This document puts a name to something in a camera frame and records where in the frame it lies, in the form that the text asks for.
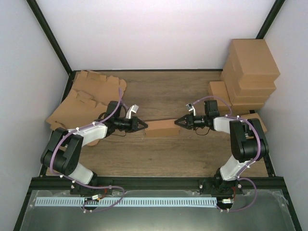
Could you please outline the cardboard box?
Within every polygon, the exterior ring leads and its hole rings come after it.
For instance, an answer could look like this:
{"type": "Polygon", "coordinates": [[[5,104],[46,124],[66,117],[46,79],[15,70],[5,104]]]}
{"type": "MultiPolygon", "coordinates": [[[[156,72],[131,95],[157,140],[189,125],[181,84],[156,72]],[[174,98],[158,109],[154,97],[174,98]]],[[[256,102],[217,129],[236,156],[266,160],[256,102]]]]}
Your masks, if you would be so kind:
{"type": "Polygon", "coordinates": [[[159,138],[177,136],[180,134],[180,127],[175,125],[175,119],[157,120],[146,122],[148,128],[144,134],[147,138],[159,138]]]}

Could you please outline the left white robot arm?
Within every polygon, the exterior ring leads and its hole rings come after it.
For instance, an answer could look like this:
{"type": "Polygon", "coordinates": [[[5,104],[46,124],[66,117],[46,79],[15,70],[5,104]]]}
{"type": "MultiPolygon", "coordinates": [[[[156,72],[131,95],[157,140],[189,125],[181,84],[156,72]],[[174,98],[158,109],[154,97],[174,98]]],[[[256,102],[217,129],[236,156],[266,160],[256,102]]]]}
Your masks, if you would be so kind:
{"type": "Polygon", "coordinates": [[[133,133],[148,128],[148,124],[132,115],[137,112],[137,105],[125,109],[126,115],[121,117],[123,107],[122,102],[111,101],[106,111],[91,124],[74,129],[57,128],[52,133],[40,162],[61,176],[80,183],[87,194],[94,194],[98,190],[98,182],[94,179],[95,173],[79,162],[82,147],[104,139],[116,130],[133,133]]]}

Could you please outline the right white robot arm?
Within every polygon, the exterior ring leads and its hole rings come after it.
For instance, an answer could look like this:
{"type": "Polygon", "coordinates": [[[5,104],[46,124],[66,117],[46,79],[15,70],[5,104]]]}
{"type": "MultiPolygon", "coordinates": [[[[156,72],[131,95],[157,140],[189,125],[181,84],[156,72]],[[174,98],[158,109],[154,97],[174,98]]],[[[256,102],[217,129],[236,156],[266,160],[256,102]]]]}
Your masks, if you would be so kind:
{"type": "Polygon", "coordinates": [[[204,97],[204,115],[196,114],[195,103],[187,104],[189,113],[175,120],[174,124],[195,131],[199,128],[209,128],[229,134],[231,157],[218,168],[212,180],[215,191],[224,194],[235,186],[246,169],[268,155],[269,145],[258,118],[234,117],[231,109],[229,114],[221,116],[218,100],[218,97],[214,100],[204,97]]]}

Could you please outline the small folded box left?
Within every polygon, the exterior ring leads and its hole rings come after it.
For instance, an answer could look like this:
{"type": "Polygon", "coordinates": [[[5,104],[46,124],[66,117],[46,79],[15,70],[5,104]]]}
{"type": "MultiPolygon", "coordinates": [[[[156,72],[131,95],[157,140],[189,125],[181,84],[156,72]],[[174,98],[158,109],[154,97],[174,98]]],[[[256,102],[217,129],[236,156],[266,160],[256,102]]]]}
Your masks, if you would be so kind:
{"type": "Polygon", "coordinates": [[[229,108],[231,108],[231,102],[226,85],[223,81],[209,82],[208,94],[210,96],[215,96],[215,98],[211,99],[217,101],[219,111],[229,111],[229,108]]]}

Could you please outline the small folded box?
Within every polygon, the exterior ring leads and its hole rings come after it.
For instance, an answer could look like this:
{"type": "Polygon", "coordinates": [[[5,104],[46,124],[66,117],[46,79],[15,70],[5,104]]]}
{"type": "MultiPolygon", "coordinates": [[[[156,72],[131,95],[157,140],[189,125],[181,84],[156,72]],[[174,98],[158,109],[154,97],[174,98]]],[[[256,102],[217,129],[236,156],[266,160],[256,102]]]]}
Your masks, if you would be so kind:
{"type": "Polygon", "coordinates": [[[210,96],[215,96],[215,98],[211,99],[217,101],[219,111],[229,111],[229,108],[231,108],[231,102],[226,85],[223,81],[209,82],[208,94],[210,96]]]}
{"type": "Polygon", "coordinates": [[[260,124],[262,126],[262,129],[264,131],[264,133],[267,132],[267,128],[265,126],[265,124],[263,123],[262,119],[260,118],[259,114],[258,113],[252,113],[252,114],[246,114],[246,115],[241,115],[240,116],[241,118],[244,118],[244,119],[253,119],[253,118],[257,118],[259,121],[260,121],[260,124]]]}

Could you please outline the small folded box front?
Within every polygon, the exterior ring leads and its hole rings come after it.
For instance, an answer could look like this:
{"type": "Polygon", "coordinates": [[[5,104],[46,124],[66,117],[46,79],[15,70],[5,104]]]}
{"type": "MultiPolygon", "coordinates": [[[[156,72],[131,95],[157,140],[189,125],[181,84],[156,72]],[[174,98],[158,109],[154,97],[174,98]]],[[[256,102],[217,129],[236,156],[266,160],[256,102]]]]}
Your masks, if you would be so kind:
{"type": "Polygon", "coordinates": [[[264,133],[267,132],[267,128],[265,126],[265,124],[263,123],[262,119],[260,118],[259,114],[258,113],[252,113],[252,114],[246,114],[246,115],[241,115],[240,116],[241,118],[244,118],[244,119],[253,119],[253,118],[257,118],[259,121],[260,121],[260,124],[262,126],[262,129],[264,131],[264,133]]]}

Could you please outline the top large folded box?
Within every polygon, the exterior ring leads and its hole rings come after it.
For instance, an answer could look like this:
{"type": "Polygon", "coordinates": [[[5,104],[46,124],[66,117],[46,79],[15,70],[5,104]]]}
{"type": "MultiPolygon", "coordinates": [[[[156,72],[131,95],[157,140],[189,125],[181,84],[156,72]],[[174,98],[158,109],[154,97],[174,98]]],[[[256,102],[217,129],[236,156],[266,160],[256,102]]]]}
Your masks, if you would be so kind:
{"type": "Polygon", "coordinates": [[[238,82],[273,82],[280,71],[264,39],[233,39],[229,47],[238,82]]]}

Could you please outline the flat cardboard blank stack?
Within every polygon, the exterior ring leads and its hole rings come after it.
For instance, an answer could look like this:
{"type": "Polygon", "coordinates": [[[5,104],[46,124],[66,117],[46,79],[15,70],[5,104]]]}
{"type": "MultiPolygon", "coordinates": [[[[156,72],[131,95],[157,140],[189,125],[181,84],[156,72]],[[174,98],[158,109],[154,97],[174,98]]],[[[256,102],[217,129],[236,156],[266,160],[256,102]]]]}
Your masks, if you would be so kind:
{"type": "Polygon", "coordinates": [[[119,88],[122,95],[127,87],[125,80],[115,76],[106,76],[94,71],[81,71],[72,86],[75,91],[83,91],[97,102],[107,105],[110,101],[118,101],[119,88]]]}

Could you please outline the black aluminium frame rail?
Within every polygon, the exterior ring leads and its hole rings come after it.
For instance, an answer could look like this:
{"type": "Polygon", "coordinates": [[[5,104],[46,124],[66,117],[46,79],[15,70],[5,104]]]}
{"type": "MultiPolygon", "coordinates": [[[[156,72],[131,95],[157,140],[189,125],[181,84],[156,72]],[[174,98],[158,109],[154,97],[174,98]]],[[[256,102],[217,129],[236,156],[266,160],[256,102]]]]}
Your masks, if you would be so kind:
{"type": "MultiPolygon", "coordinates": [[[[252,177],[252,183],[247,180],[234,181],[232,183],[218,182],[213,177],[206,178],[160,178],[160,177],[96,177],[91,186],[120,186],[125,191],[132,190],[189,190],[199,191],[201,194],[227,195],[246,189],[284,190],[286,184],[283,177],[252,177]]],[[[73,194],[91,195],[97,190],[90,189],[78,184],[74,185],[70,180],[56,176],[36,177],[31,180],[29,190],[71,190],[73,194]]]]}

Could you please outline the right black frame post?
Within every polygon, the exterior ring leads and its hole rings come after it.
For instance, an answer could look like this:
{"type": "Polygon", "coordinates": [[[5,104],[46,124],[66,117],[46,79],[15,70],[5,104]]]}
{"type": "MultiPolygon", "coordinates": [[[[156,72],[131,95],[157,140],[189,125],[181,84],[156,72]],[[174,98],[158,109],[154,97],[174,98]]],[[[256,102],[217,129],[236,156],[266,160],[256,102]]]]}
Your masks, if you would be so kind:
{"type": "Polygon", "coordinates": [[[272,23],[274,22],[276,16],[280,12],[282,6],[284,5],[285,0],[275,0],[272,8],[270,9],[264,23],[262,24],[256,39],[264,39],[268,30],[270,29],[272,23]]]}

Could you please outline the black frame post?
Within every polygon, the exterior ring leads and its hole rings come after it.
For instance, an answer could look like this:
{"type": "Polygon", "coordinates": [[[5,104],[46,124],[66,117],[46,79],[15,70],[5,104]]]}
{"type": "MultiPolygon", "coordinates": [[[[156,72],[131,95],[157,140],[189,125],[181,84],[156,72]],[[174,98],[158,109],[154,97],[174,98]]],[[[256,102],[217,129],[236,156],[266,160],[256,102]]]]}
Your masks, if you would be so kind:
{"type": "Polygon", "coordinates": [[[47,37],[49,43],[51,44],[53,50],[55,51],[60,63],[65,69],[66,73],[70,75],[72,73],[72,68],[70,67],[56,37],[54,36],[39,4],[36,0],[26,0],[28,6],[30,7],[32,13],[34,14],[36,20],[38,21],[41,29],[43,30],[45,36],[47,37]]]}
{"type": "Polygon", "coordinates": [[[280,12],[282,6],[284,5],[285,0],[275,0],[272,8],[270,9],[264,23],[262,24],[256,39],[264,39],[268,30],[270,29],[272,23],[274,22],[276,16],[280,12]]]}

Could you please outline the left black frame post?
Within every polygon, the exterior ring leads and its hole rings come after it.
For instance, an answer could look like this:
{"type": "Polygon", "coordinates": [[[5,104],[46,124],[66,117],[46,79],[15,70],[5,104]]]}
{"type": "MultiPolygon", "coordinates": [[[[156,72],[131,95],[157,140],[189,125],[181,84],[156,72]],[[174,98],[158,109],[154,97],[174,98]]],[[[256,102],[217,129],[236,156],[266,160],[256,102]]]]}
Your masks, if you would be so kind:
{"type": "Polygon", "coordinates": [[[36,0],[26,0],[28,6],[30,7],[32,13],[34,14],[36,20],[38,21],[41,29],[43,30],[45,36],[47,37],[49,43],[51,44],[53,50],[55,51],[60,63],[65,69],[66,73],[70,75],[72,73],[72,68],[70,67],[56,37],[54,36],[39,4],[36,0]]]}

